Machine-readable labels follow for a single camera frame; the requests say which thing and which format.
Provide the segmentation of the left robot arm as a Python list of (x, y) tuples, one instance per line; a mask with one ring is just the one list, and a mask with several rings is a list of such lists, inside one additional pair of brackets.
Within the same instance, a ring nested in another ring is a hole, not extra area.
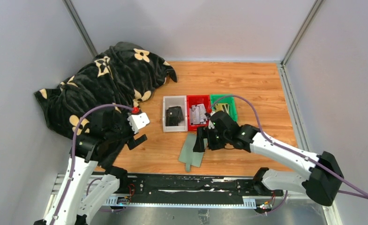
[(90, 180), (94, 169), (114, 155), (115, 147), (134, 149), (147, 140), (134, 136), (150, 123), (148, 115), (137, 107), (100, 105), (87, 111), (78, 121), (91, 116), (90, 123), (73, 130), (70, 158), (61, 187), (49, 211), (36, 225), (88, 225), (113, 193), (126, 193), (130, 201), (137, 190), (128, 180), (128, 172), (113, 165), (104, 174)]

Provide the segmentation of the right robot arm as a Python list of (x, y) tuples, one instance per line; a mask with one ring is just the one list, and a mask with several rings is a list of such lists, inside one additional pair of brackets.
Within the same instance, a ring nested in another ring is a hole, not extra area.
[(316, 154), (276, 140), (249, 124), (238, 125), (227, 113), (209, 115), (206, 127), (196, 131), (193, 152), (219, 150), (230, 144), (235, 149), (263, 155), (289, 168), (291, 172), (260, 168), (253, 177), (253, 191), (266, 195), (274, 190), (306, 194), (314, 202), (331, 206), (342, 184), (343, 174), (335, 156), (327, 151)]

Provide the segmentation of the teal leather card holder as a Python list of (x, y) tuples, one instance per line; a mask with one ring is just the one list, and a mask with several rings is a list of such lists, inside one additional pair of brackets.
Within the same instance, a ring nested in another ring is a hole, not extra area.
[(199, 168), (203, 160), (204, 152), (193, 152), (195, 141), (196, 135), (189, 133), (178, 158), (178, 161), (184, 164), (187, 173), (191, 172), (192, 167)]

